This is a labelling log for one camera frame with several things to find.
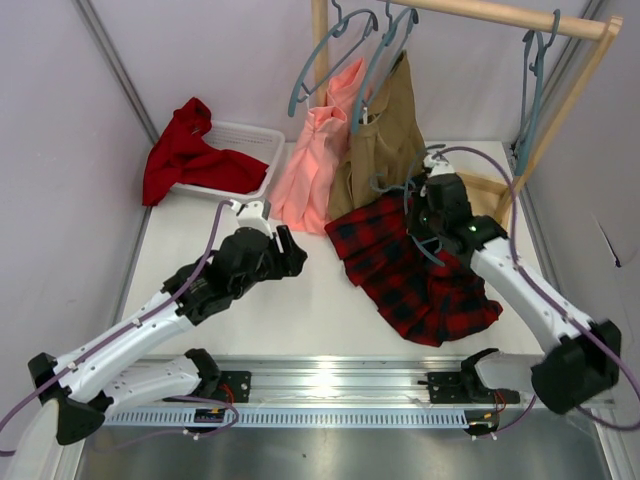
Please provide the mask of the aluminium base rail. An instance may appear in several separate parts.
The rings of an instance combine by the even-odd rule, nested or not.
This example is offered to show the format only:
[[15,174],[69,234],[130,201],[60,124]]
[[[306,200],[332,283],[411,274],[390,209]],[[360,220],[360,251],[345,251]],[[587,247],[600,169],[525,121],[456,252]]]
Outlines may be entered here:
[[209,368],[219,374],[202,396],[240,406],[327,408],[480,408],[460,385],[459,356],[420,359],[365,357],[149,356],[104,386],[125,411],[155,402],[183,402]]

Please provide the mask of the white plastic basket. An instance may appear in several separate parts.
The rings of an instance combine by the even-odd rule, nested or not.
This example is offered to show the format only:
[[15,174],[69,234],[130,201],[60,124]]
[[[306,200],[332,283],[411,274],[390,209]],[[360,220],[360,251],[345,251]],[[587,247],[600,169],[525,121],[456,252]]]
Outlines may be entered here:
[[262,183],[256,190],[247,194],[177,183],[171,188],[172,193],[201,198],[232,198],[242,203],[265,196],[283,159],[285,136],[282,132],[226,121],[214,121],[212,129],[202,139],[216,149],[241,152],[266,164]]

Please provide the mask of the tan skirt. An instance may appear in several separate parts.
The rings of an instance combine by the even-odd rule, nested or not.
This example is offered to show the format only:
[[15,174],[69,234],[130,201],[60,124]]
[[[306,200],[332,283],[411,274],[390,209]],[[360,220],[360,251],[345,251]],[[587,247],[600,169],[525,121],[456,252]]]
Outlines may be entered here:
[[410,62],[403,51],[373,102],[368,122],[350,137],[331,186],[329,219],[371,204],[408,174],[417,174],[419,167],[412,161],[423,148]]

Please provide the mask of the red navy plaid skirt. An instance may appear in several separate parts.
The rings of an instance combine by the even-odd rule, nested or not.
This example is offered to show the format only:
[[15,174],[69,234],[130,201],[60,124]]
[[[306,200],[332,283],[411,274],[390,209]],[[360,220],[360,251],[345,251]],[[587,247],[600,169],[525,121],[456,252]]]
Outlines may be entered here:
[[503,312],[485,282],[445,251],[438,265],[406,231],[402,194],[391,192],[328,223],[349,281],[405,340],[439,347],[488,329]]

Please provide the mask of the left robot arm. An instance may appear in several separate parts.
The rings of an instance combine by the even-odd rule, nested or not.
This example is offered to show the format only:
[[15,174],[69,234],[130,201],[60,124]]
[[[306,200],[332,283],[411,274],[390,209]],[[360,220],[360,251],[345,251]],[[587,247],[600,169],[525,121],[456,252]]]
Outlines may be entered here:
[[66,355],[33,357],[28,368],[39,400],[57,412],[57,442],[74,444],[107,419],[151,402],[212,398],[221,371],[203,348],[145,371],[131,367],[165,341],[229,309],[256,284],[299,276],[307,258],[284,225],[272,234],[240,227],[180,268],[130,318]]

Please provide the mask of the pink skirt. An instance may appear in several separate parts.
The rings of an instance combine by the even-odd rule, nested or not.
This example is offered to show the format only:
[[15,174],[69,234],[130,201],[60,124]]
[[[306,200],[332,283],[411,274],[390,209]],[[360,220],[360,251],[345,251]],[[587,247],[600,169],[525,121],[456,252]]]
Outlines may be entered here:
[[353,107],[367,72],[358,60],[333,76],[326,104],[308,110],[292,155],[269,197],[271,217],[293,231],[324,236],[337,167],[348,149]]

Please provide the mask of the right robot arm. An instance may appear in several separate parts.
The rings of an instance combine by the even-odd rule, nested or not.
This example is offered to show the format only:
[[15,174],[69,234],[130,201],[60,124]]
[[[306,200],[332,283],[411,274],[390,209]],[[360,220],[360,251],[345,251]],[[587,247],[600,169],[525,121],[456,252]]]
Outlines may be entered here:
[[540,346],[539,356],[496,349],[475,355],[471,371],[480,385],[534,394],[556,414],[617,385],[618,327],[572,305],[521,259],[499,223],[474,215],[458,174],[416,176],[408,227],[419,239],[438,239],[444,251],[496,290]]

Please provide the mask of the red garment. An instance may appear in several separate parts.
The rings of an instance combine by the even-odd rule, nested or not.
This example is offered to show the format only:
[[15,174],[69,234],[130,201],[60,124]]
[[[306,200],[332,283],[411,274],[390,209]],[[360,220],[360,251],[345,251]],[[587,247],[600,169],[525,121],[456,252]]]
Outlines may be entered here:
[[210,146],[203,136],[211,129],[212,113],[196,97],[174,111],[147,157],[144,206],[157,205],[177,183],[238,194],[261,186],[267,165],[239,151]]

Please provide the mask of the blue hanger holding tan skirt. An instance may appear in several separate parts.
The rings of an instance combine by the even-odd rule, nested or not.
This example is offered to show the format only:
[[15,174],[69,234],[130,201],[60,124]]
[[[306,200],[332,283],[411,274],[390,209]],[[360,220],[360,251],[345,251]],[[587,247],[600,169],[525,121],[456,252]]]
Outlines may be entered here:
[[396,61],[404,52],[414,28],[420,22],[416,8],[405,7],[399,13],[393,14],[390,5],[390,2],[385,4],[385,15],[389,20],[388,28],[369,62],[353,105],[350,127],[352,134],[357,133],[361,126],[368,123],[367,118],[374,100],[391,74]]

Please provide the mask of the wooden clothes rack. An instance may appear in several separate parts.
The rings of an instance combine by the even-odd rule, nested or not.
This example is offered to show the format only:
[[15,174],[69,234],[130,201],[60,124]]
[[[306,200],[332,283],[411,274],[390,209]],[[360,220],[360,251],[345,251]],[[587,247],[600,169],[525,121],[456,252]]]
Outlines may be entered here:
[[[409,156],[416,152],[417,141],[421,136],[415,118],[413,87],[409,80],[405,44],[419,23],[420,11],[524,29],[522,79],[533,79],[535,88],[522,90],[519,132],[511,145],[516,159],[513,186],[517,191],[524,187],[623,25],[622,18],[617,16],[611,17],[607,22],[598,22],[565,17],[560,11],[547,14],[488,1],[404,1],[401,5],[401,12],[388,17],[388,28],[382,35],[369,64],[371,68],[376,67],[385,49],[391,45],[398,47],[383,79],[375,86],[371,86],[369,81],[364,79],[356,92],[350,124],[356,145],[350,153],[359,160],[346,160],[338,169],[329,202],[329,207],[334,213],[351,211],[377,198],[377,179],[383,179],[385,186],[393,187],[400,182],[401,174],[412,175],[417,171],[409,164]],[[543,96],[548,88],[545,83],[545,58],[557,36],[589,41],[592,48],[550,122],[541,125]],[[394,112],[402,113],[403,120],[392,129],[392,137],[399,143],[398,148],[387,151],[381,160],[376,162],[372,147],[377,140],[363,137],[359,132],[378,95],[385,98],[386,104],[384,111],[377,114],[377,122],[386,122]]]

